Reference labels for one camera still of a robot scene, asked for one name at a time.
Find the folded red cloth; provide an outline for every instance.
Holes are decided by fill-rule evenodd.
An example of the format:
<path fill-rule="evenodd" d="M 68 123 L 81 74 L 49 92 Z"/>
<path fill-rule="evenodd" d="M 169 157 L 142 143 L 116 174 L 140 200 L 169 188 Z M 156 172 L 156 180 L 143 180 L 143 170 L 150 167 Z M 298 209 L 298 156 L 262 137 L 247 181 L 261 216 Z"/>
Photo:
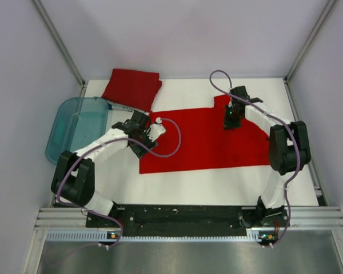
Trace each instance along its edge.
<path fill-rule="evenodd" d="M 150 112 L 161 85 L 159 73 L 115 68 L 102 98 Z"/>
<path fill-rule="evenodd" d="M 152 112 L 152 121 L 157 117 L 174 120 L 181 130 L 182 142 L 172 157 L 147 154 L 141 158 L 140 174 L 269 164 L 267 134 L 246 119 L 240 128 L 224 130 L 224 105 L 229 103 L 229 97 L 217 96 L 214 101 L 213 108 Z M 153 151 L 169 154 L 178 144 L 178 132 L 171 123 L 163 125 L 166 134 L 159 137 Z"/>

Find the transparent blue container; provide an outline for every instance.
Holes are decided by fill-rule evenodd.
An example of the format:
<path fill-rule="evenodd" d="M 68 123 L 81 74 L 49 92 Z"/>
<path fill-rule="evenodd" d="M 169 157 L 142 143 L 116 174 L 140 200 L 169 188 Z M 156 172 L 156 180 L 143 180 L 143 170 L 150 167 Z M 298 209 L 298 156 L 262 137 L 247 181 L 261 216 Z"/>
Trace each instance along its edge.
<path fill-rule="evenodd" d="M 57 164 L 65 150 L 78 150 L 101 137 L 106 130 L 108 108 L 108 102 L 99 97 L 64 101 L 57 111 L 47 143 L 47 159 Z"/>

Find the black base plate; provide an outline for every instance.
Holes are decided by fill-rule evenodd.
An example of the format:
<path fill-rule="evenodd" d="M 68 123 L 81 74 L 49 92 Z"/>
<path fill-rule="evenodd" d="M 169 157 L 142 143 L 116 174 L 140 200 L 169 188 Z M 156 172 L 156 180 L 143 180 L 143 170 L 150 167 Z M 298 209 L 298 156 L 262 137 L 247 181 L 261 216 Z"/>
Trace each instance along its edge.
<path fill-rule="evenodd" d="M 238 206 L 115 204 L 109 216 L 122 223 L 124 236 L 211 237 L 245 236 L 241 216 L 254 212 Z M 86 227 L 118 227 L 91 213 L 88 217 Z"/>

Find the red fabric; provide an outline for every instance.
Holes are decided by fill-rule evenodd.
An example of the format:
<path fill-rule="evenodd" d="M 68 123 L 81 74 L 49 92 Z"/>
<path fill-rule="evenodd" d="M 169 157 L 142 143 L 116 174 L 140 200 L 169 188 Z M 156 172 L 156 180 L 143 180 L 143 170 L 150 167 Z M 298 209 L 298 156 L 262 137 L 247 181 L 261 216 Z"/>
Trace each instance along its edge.
<path fill-rule="evenodd" d="M 182 143 L 169 158 L 145 155 L 140 159 L 140 174 L 269 164 L 267 134 L 246 119 L 240 128 L 224 130 L 224 105 L 229 97 L 217 96 L 214 101 L 213 108 L 152 112 L 152 121 L 169 118 L 179 125 Z M 170 122 L 163 125 L 167 132 L 157 140 L 153 151 L 169 154 L 178 144 L 178 132 Z"/>
<path fill-rule="evenodd" d="M 161 85 L 159 73 L 115 68 L 102 98 L 150 112 Z"/>

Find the cable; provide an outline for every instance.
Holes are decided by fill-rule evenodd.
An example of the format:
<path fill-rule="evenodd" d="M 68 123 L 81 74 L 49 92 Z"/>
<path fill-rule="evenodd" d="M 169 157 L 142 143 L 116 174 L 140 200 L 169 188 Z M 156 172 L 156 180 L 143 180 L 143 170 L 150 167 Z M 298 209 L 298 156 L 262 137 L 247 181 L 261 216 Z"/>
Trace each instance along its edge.
<path fill-rule="evenodd" d="M 157 157 L 160 157 L 160 158 L 168 158 L 168 157 L 171 157 L 173 156 L 175 153 L 177 153 L 177 151 L 179 150 L 180 146 L 181 146 L 181 142 L 182 142 L 182 135 L 181 135 L 181 130 L 179 129 L 178 125 L 176 124 L 176 122 L 174 122 L 173 120 L 171 119 L 168 119 L 168 118 L 161 118 L 161 120 L 163 121 L 168 121 L 172 124 L 174 124 L 174 126 L 176 127 L 177 131 L 178 131 L 178 137 L 179 137 L 179 141 L 178 141 L 178 145 L 177 147 L 175 148 L 175 150 L 170 153 L 170 154 L 167 154 L 167 155 L 160 155 L 158 153 L 155 153 L 154 151 L 152 151 L 151 149 L 147 148 L 144 144 L 140 143 L 138 140 L 135 140 L 135 139 L 132 139 L 132 138 L 119 138 L 119 139 L 113 139 L 113 140 L 109 140 L 107 142 L 105 142 L 104 144 L 100 144 L 99 146 L 96 146 L 96 147 L 93 147 L 91 149 L 89 149 L 88 151 L 86 151 L 83 155 L 81 155 L 76 161 L 75 163 L 70 167 L 70 169 L 67 171 L 66 175 L 63 177 L 62 181 L 61 181 L 61 184 L 59 185 L 58 187 L 58 190 L 57 190 L 57 200 L 60 204 L 64 205 L 64 206 L 72 206 L 72 207 L 79 207 L 78 205 L 74 204 L 74 203 L 65 203 L 61 200 L 61 191 L 63 189 L 63 186 L 65 185 L 67 179 L 69 178 L 69 176 L 71 175 L 71 173 L 74 171 L 74 169 L 76 168 L 76 166 L 80 163 L 80 161 L 82 159 L 84 159 L 88 154 L 92 153 L 93 151 L 99 149 L 99 148 L 102 148 L 104 145 L 107 145 L 107 144 L 112 144 L 114 142 L 118 142 L 118 141 L 129 141 L 129 142 L 134 142 L 134 143 L 137 143 L 139 146 L 143 147 L 145 150 L 147 150 L 149 153 L 153 154 L 154 156 L 157 156 Z M 88 212 L 92 213 L 93 215 L 97 215 L 99 217 L 103 217 L 105 219 L 108 219 L 108 220 L 111 220 L 113 222 L 115 222 L 121 229 L 121 232 L 117 238 L 117 240 L 109 246 L 109 248 L 113 248 L 115 245 L 117 245 L 123 235 L 123 226 L 122 224 L 115 218 L 112 218 L 110 216 L 107 216 L 107 215 L 104 215 L 104 214 L 100 214 L 98 212 L 95 212 L 95 211 L 92 211 L 92 210 L 88 210 Z M 68 255 L 65 256 L 65 258 L 63 258 L 60 262 L 57 262 L 55 264 L 51 264 L 51 263 L 48 263 L 49 266 L 51 267 L 56 267 L 58 266 L 61 262 L 63 262 L 64 260 L 66 260 L 68 257 L 70 257 L 72 254 L 76 253 L 78 250 L 82 249 L 83 247 L 87 247 L 87 246 L 90 246 L 90 245 L 98 245 L 96 243 L 91 243 L 91 244 L 85 244 L 85 245 L 82 245 L 80 246 L 79 248 L 76 248 L 75 250 L 71 251 Z"/>
<path fill-rule="evenodd" d="M 265 115 L 268 116 L 269 118 L 272 118 L 272 119 L 278 121 L 279 123 L 281 123 L 281 124 L 285 127 L 285 129 L 287 130 L 288 135 L 290 136 L 291 141 L 292 141 L 292 143 L 293 143 L 293 147 L 294 147 L 294 149 L 295 149 L 296 159 L 297 159 L 297 162 L 296 162 L 296 169 L 295 169 L 294 174 L 293 174 L 293 175 L 285 182 L 285 184 L 284 184 L 284 198 L 285 198 L 285 201 L 286 201 L 286 203 L 287 203 L 287 209 L 288 209 L 287 223 L 286 223 L 286 226 L 285 226 L 284 230 L 282 231 L 281 236 L 280 236 L 280 237 L 278 238 L 278 240 L 272 245 L 272 247 L 274 247 L 274 246 L 276 246 L 276 245 L 281 241 L 281 239 L 285 236 L 286 231 L 287 231 L 287 229 L 288 229 L 288 226 L 289 226 L 289 224 L 290 224 L 290 220 L 291 220 L 291 205 L 290 205 L 290 203 L 289 203 L 289 201 L 288 201 L 287 186 L 288 186 L 288 184 L 297 176 L 298 172 L 300 171 L 301 161 L 300 161 L 300 153 L 299 153 L 299 150 L 298 150 L 298 145 L 297 145 L 297 142 L 296 142 L 296 140 L 295 140 L 295 138 L 294 138 L 294 136 L 293 136 L 293 134 L 292 134 L 290 128 L 288 127 L 288 125 L 287 125 L 283 120 L 281 120 L 281 119 L 278 118 L 278 117 L 273 116 L 272 114 L 266 113 L 263 109 L 261 109 L 260 107 L 258 107 L 258 106 L 255 105 L 254 103 L 251 103 L 251 102 L 249 102 L 248 100 L 242 99 L 242 98 L 240 98 L 240 97 L 238 97 L 238 96 L 236 96 L 236 95 L 233 95 L 233 94 L 231 94 L 231 93 L 229 93 L 229 92 L 226 92 L 226 91 L 220 89 L 219 87 L 217 87 L 217 86 L 213 83 L 213 81 L 212 81 L 212 76 L 213 76 L 215 73 L 217 73 L 217 72 L 221 72 L 221 73 L 223 73 L 223 74 L 226 75 L 226 77 L 228 78 L 229 83 L 230 83 L 230 88 L 232 88 L 232 81 L 231 81 L 231 78 L 230 78 L 229 74 L 227 74 L 227 73 L 226 73 L 225 71 L 223 71 L 223 70 L 215 70 L 215 71 L 211 72 L 210 77 L 209 77 L 209 80 L 210 80 L 211 85 L 212 85 L 216 90 L 218 90 L 218 91 L 220 91 L 220 92 L 222 92 L 222 93 L 224 93 L 224 94 L 230 96 L 231 98 L 234 98 L 235 100 L 239 100 L 239 101 L 241 101 L 241 102 L 243 102 L 243 103 L 245 103 L 245 104 L 247 104 L 247 105 L 250 105 L 250 106 L 255 107 L 258 111 L 260 111 L 261 113 L 265 114 Z"/>

